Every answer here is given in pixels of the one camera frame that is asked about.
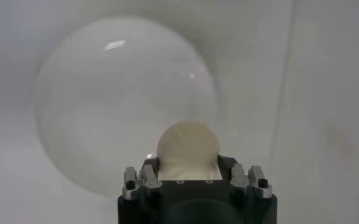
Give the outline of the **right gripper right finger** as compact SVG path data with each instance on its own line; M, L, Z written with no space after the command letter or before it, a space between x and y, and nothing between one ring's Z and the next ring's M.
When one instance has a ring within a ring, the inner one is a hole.
M265 177L261 166L251 166L248 171L235 158L218 156L218 166L224 181L233 190L244 195L252 193L255 198L272 198L272 186Z

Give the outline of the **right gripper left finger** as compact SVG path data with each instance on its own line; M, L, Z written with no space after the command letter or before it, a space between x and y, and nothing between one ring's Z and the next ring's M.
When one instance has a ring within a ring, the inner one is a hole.
M123 199L137 200L141 192L147 196L160 194L163 183L158 179L159 159L146 159L139 172L134 167L126 167L124 171Z

